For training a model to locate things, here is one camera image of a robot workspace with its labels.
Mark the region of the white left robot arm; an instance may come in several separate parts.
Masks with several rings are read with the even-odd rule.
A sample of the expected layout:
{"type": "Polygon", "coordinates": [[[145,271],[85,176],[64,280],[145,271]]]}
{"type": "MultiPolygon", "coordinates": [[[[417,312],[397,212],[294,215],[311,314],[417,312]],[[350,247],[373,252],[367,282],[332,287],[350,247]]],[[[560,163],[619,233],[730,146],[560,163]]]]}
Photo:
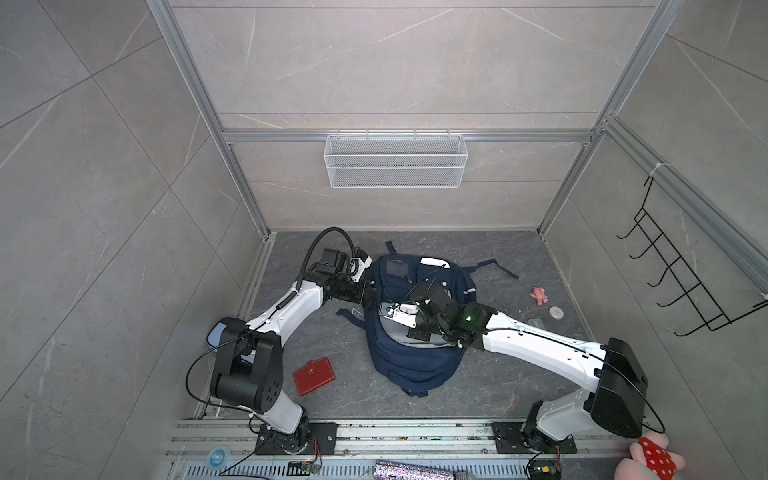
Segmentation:
{"type": "Polygon", "coordinates": [[[263,314],[247,322],[220,320],[208,337],[215,355],[210,395],[224,408],[258,419],[261,435],[279,449],[302,452],[312,442],[308,414],[283,391],[283,347],[327,301],[369,302],[373,293],[364,273],[371,264],[372,258],[358,247],[350,255],[326,249],[319,261],[304,260],[287,293],[263,314]]]}

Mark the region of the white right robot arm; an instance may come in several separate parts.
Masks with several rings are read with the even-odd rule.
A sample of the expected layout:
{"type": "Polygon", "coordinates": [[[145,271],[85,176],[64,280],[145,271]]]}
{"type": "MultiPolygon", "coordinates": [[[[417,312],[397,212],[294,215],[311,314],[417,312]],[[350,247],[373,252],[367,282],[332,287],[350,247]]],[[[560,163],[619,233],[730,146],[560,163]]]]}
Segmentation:
{"type": "Polygon", "coordinates": [[[439,334],[450,345],[474,347],[524,360],[577,385],[573,393],[531,407],[521,435],[525,445],[552,453],[565,440],[600,428],[623,438],[642,434],[648,382],[631,347],[564,337],[523,324],[477,302],[461,305],[430,282],[390,309],[393,321],[418,338],[439,334]]]}

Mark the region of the navy blue student backpack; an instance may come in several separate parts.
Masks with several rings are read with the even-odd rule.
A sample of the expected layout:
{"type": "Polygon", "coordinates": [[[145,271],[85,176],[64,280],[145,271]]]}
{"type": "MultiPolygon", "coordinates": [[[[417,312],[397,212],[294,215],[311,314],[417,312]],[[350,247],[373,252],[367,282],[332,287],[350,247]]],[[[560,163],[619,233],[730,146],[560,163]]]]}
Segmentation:
{"type": "Polygon", "coordinates": [[[482,336],[497,310],[477,302],[471,274],[499,263],[460,266],[442,258],[387,253],[365,271],[372,295],[361,316],[337,314],[365,331],[375,370],[407,395],[425,397],[457,371],[466,350],[483,348],[482,336]]]}

